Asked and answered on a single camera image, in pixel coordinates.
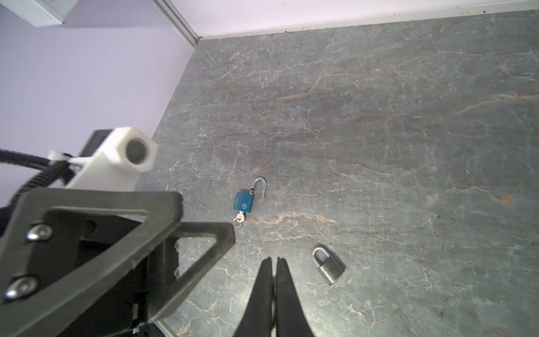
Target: padlock shackle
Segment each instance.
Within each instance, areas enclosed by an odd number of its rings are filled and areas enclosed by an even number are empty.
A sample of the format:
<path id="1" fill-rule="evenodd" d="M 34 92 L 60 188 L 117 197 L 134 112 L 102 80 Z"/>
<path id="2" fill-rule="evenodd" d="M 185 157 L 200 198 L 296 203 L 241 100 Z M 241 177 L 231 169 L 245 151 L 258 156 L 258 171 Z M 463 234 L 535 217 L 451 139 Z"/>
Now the padlock shackle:
<path id="1" fill-rule="evenodd" d="M 264 195 L 266 194 L 266 180 L 262 177 L 258 177 L 256 178 L 252 185 L 251 185 L 251 191 L 250 191 L 250 194 L 253 194 L 254 192 L 254 185 L 257 183 L 257 181 L 262 181 L 262 198 L 264 197 Z"/>
<path id="2" fill-rule="evenodd" d="M 323 251 L 324 254 L 326 254 L 326 256 L 329 258 L 329 253 L 323 248 L 323 247 L 316 247 L 314 250 L 313 250 L 313 261 L 314 263 L 316 264 L 316 266 L 318 268 L 320 268 L 320 263 L 318 263 L 318 261 L 316 260 L 316 252 L 318 252 L 319 250 Z"/>

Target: black cable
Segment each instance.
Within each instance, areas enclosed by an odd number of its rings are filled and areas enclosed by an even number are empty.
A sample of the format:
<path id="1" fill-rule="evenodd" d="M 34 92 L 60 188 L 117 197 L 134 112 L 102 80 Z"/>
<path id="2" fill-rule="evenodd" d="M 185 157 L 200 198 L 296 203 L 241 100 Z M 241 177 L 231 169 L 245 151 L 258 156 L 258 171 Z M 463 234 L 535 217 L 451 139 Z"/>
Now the black cable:
<path id="1" fill-rule="evenodd" d="M 0 237 L 4 235 L 5 228 L 8 226 L 11 218 L 11 209 L 9 207 L 0 208 Z"/>
<path id="2" fill-rule="evenodd" d="M 37 170 L 43 170 L 49 166 L 49 160 L 47 158 L 4 149 L 0 149 L 0 163 L 19 165 Z"/>
<path id="3" fill-rule="evenodd" d="M 11 211 L 13 211 L 17 205 L 20 197 L 22 197 L 22 195 L 29 190 L 36 187 L 47 187 L 59 177 L 69 175 L 68 172 L 71 171 L 69 166 L 70 164 L 65 160 L 55 161 L 51 165 L 47 166 L 47 168 L 45 168 L 43 171 L 28 180 L 11 198 L 9 202 L 9 208 Z"/>
<path id="4" fill-rule="evenodd" d="M 72 157 L 72 155 L 68 153 L 64 153 L 63 155 Z M 32 168 L 36 170 L 44 170 L 47 167 L 49 167 L 50 161 L 47 158 L 34 156 L 31 154 L 0 149 L 0 163 L 13 164 L 13 165 L 28 167 L 28 168 Z M 67 185 L 67 183 L 74 176 L 75 176 L 75 172 L 73 172 L 73 170 L 71 169 L 68 169 L 67 171 L 65 171 L 64 174 L 60 176 L 60 178 L 62 179 L 64 185 Z"/>

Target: wall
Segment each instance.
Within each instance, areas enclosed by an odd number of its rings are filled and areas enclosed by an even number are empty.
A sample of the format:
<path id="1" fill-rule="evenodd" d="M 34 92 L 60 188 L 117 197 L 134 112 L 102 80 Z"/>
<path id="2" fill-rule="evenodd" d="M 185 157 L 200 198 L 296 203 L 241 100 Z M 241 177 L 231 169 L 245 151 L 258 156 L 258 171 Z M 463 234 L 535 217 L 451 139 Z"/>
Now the wall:
<path id="1" fill-rule="evenodd" d="M 197 34 L 205 38 L 539 9 L 537 0 L 172 0 L 172 2 Z"/>
<path id="2" fill-rule="evenodd" d="M 192 49 L 148 0 L 81 0 L 64 26 L 0 6 L 0 148 L 77 154 L 99 128 L 153 135 Z M 0 204 L 35 171 L 0 165 Z"/>

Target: lavender wall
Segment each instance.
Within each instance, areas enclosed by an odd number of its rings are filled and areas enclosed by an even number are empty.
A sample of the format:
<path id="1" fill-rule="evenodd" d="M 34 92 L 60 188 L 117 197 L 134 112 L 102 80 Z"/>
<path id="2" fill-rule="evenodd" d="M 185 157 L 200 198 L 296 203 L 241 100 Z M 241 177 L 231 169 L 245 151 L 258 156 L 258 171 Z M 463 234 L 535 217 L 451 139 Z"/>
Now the lavender wall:
<path id="1" fill-rule="evenodd" d="M 0 5 L 0 148 L 77 154 L 120 126 L 152 136 L 191 54 L 149 0 L 80 0 L 41 28 Z M 0 205 L 33 173 L 0 165 Z"/>

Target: metal trim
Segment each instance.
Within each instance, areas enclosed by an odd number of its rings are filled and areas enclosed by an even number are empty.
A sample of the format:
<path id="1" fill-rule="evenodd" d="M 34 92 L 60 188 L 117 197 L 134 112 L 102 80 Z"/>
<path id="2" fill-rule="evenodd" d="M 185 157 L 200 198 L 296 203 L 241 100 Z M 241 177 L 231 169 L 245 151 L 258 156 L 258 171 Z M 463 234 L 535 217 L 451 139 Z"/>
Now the metal trim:
<path id="1" fill-rule="evenodd" d="M 200 36 L 195 33 L 193 28 L 187 23 L 183 16 L 178 12 L 172 1 L 170 0 L 151 0 L 156 7 L 163 13 L 167 20 L 172 24 L 178 33 L 185 41 L 195 47 L 200 40 Z"/>

